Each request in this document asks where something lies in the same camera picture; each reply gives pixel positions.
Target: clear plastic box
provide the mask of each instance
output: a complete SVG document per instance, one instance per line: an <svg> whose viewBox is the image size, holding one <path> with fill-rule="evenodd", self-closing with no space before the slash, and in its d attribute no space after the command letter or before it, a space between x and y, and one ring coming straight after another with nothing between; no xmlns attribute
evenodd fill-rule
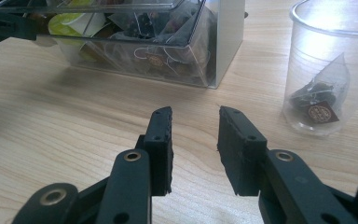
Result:
<svg viewBox="0 0 358 224"><path fill-rule="evenodd" d="M216 88L243 32L244 1L221 1L4 0L0 12L35 20L35 43L72 65Z"/></svg>

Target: brass insert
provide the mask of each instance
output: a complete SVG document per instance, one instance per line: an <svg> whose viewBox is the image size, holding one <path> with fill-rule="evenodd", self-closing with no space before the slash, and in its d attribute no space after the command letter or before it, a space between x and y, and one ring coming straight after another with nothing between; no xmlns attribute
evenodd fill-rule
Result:
<svg viewBox="0 0 358 224"><path fill-rule="evenodd" d="M129 152L124 156L126 161L138 161L139 159L141 159L141 153L139 152Z"/></svg>
<svg viewBox="0 0 358 224"><path fill-rule="evenodd" d="M293 161L295 158L287 152L277 152L275 156L281 161Z"/></svg>
<svg viewBox="0 0 358 224"><path fill-rule="evenodd" d="M40 203L42 205L53 205L59 203L66 197L66 190L65 189L52 189L46 192L41 198Z"/></svg>

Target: wood grain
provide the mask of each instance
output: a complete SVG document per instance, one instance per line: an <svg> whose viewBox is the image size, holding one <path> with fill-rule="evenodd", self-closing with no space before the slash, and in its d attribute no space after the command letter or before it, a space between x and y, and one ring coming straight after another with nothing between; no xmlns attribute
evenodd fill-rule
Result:
<svg viewBox="0 0 358 224"><path fill-rule="evenodd" d="M110 174L151 113L173 109L172 194L153 199L154 223L262 223L216 151L218 109L241 110L269 148L297 153L325 184L358 187L358 111L328 138L294 132L281 114L290 48L290 1L246 1L243 42L220 87L207 90L71 67L31 42L0 44L0 223L55 182L79 190Z"/></svg>

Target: black plastic bracket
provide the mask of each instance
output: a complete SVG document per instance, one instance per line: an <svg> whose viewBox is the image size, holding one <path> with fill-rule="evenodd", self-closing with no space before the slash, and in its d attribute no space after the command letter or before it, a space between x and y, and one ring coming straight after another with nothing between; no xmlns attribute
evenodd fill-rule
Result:
<svg viewBox="0 0 358 224"><path fill-rule="evenodd" d="M222 106L218 149L234 192L259 196L265 223L358 223L355 198L327 187L295 153L268 150L240 111Z"/></svg>
<svg viewBox="0 0 358 224"><path fill-rule="evenodd" d="M117 155L109 177L77 192L58 183L36 192L14 224L146 224L152 221L152 196L171 192L172 109L156 110L135 149Z"/></svg>
<svg viewBox="0 0 358 224"><path fill-rule="evenodd" d="M0 12L0 41L8 37L36 40L36 21Z"/></svg>

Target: tea bag label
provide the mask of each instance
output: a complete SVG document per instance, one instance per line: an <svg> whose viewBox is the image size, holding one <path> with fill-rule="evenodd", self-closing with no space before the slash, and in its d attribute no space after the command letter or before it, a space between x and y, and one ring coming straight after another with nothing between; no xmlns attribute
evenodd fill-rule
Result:
<svg viewBox="0 0 358 224"><path fill-rule="evenodd" d="M156 67L164 66L164 57L158 54L146 53L146 59L149 61L150 64Z"/></svg>
<svg viewBox="0 0 358 224"><path fill-rule="evenodd" d="M322 101L307 108L308 116L314 123L323 124L339 121L329 103Z"/></svg>

